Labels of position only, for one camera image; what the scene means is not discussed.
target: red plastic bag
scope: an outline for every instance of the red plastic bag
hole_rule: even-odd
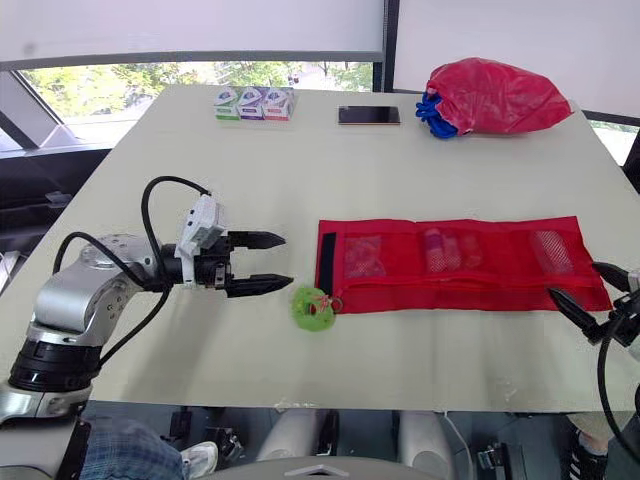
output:
[[[528,222],[320,221],[316,286],[343,313],[556,310],[560,288],[609,310],[576,217]]]
[[[436,68],[427,82],[427,94],[435,93],[442,97],[436,110],[458,135],[533,132],[571,115],[548,78],[483,58]]]

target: white shoe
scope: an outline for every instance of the white shoe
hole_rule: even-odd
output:
[[[218,446],[202,442],[180,452],[184,466],[184,478],[192,480],[213,473],[218,465]]]

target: blue rope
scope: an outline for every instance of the blue rope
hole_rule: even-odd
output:
[[[444,120],[440,112],[436,110],[436,105],[442,101],[442,97],[437,93],[427,95],[422,94],[422,103],[416,103],[416,117],[429,124],[431,133],[438,138],[451,138],[458,134],[458,129]]]

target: person's leg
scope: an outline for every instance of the person's leg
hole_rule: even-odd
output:
[[[125,418],[89,418],[91,435],[81,480],[183,480],[180,452],[145,425]]]
[[[629,422],[634,412],[614,412],[620,428]],[[577,427],[568,458],[567,475],[570,480],[600,480],[607,468],[609,440],[613,432],[602,412],[584,412],[567,415]]]

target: red mesh pouch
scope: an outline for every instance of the red mesh pouch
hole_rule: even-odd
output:
[[[343,313],[556,310],[560,288],[609,310],[576,217],[527,222],[320,221],[316,286]]]

